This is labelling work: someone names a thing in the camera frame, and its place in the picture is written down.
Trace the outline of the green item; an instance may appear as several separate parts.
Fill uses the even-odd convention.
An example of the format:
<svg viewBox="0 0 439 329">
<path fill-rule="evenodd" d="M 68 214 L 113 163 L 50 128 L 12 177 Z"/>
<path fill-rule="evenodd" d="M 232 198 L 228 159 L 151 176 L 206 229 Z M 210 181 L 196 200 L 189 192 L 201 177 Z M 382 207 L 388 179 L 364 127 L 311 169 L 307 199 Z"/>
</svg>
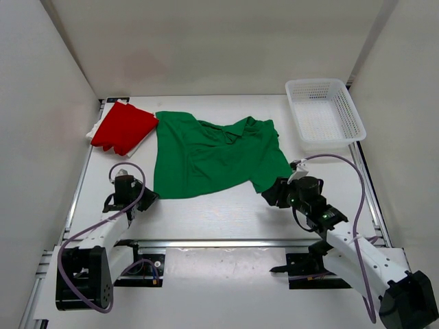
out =
<svg viewBox="0 0 439 329">
<path fill-rule="evenodd" d="M 281 151 L 273 120 L 245 117 L 216 125 L 188 112 L 157 112 L 154 191 L 187 199 L 251 182 L 256 193 L 292 169 Z"/>
</svg>

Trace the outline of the red t shirt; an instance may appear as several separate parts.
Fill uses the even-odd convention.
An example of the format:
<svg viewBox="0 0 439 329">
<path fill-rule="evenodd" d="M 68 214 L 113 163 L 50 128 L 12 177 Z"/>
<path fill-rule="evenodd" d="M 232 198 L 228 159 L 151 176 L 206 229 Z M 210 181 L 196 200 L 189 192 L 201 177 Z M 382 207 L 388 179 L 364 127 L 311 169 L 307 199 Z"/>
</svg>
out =
<svg viewBox="0 0 439 329">
<path fill-rule="evenodd" d="M 101 147 L 103 151 L 113 149 L 119 156 L 126 156 L 159 123 L 154 114 L 121 102 L 114 103 L 102 119 L 104 121 L 92 139 L 91 145 Z"/>
</svg>

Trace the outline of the white t shirt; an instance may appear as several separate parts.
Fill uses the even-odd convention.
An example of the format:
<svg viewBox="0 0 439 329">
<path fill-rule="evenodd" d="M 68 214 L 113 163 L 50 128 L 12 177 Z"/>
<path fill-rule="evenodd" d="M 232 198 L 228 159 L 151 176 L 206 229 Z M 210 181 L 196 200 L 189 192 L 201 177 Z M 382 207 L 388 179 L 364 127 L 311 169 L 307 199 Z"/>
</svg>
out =
<svg viewBox="0 0 439 329">
<path fill-rule="evenodd" d="M 98 131 L 98 129 L 99 129 L 99 127 L 100 127 L 100 125 L 102 124 L 102 122 L 103 122 L 104 120 L 103 119 L 100 119 L 93 127 L 92 127 L 92 129 L 90 130 L 90 132 L 88 132 L 86 135 L 85 135 L 85 138 L 88 140 L 88 141 L 92 141 L 92 139 L 94 138 L 94 136 L 96 135 L 96 133 L 97 133 L 97 131 Z M 127 154 L 126 154 L 126 156 L 127 157 L 132 157 L 133 155 L 134 155 L 134 153 L 137 151 L 137 149 L 140 147 L 140 145 L 141 145 L 141 143 L 143 142 L 143 140 L 141 140 L 136 146 L 134 146 Z"/>
</svg>

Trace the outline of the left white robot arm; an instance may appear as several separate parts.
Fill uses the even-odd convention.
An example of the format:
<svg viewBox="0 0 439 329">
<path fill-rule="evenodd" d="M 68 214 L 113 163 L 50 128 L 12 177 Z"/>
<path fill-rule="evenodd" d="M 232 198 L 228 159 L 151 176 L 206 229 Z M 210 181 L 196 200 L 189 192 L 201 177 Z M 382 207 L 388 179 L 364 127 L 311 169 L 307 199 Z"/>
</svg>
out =
<svg viewBox="0 0 439 329">
<path fill-rule="evenodd" d="M 137 242 L 122 239 L 136 214 L 146 211 L 158 194 L 124 169 L 119 170 L 112 185 L 115 191 L 104 202 L 99 226 L 78 235 L 77 245 L 65 242 L 58 252 L 58 310 L 109 312 L 114 284 L 121 277 L 151 276 L 151 285 L 161 283 L 160 261 L 141 255 Z"/>
</svg>

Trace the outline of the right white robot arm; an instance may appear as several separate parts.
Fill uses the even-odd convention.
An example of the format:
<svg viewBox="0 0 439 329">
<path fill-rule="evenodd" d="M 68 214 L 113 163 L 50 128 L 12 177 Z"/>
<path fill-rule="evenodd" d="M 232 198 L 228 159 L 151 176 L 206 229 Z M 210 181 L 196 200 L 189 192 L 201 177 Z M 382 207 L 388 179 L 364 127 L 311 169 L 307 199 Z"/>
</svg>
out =
<svg viewBox="0 0 439 329">
<path fill-rule="evenodd" d="M 363 297 L 372 298 L 386 328 L 425 328 L 438 320 L 430 279 L 394 262 L 361 236 L 342 212 L 327 203 L 322 187 L 323 181 L 314 177 L 278 178 L 263 192 L 269 205 L 304 215 L 311 231 L 321 238 L 302 260 L 271 271 L 298 279 L 333 273 Z"/>
</svg>

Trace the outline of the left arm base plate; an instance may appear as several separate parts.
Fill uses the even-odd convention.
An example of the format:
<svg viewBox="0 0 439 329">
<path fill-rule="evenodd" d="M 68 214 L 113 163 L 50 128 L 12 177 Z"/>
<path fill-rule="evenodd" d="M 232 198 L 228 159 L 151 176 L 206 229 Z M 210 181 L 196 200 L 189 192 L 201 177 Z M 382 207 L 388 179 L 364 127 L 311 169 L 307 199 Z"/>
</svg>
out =
<svg viewBox="0 0 439 329">
<path fill-rule="evenodd" d="M 119 244 L 133 253 L 135 266 L 125 270 L 115 281 L 115 287 L 159 288 L 163 285 L 165 249 L 143 247 L 134 241 Z"/>
</svg>

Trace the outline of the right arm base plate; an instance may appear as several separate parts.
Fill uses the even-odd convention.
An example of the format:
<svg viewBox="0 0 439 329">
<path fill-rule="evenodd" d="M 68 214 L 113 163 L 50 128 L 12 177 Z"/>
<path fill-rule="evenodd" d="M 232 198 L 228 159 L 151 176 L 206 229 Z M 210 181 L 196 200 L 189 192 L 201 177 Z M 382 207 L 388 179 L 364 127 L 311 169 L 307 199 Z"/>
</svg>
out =
<svg viewBox="0 0 439 329">
<path fill-rule="evenodd" d="M 274 274 L 286 273 L 290 290 L 350 289 L 351 286 L 334 273 L 327 271 L 321 257 L 306 253 L 287 253 L 284 265 L 271 268 Z"/>
</svg>

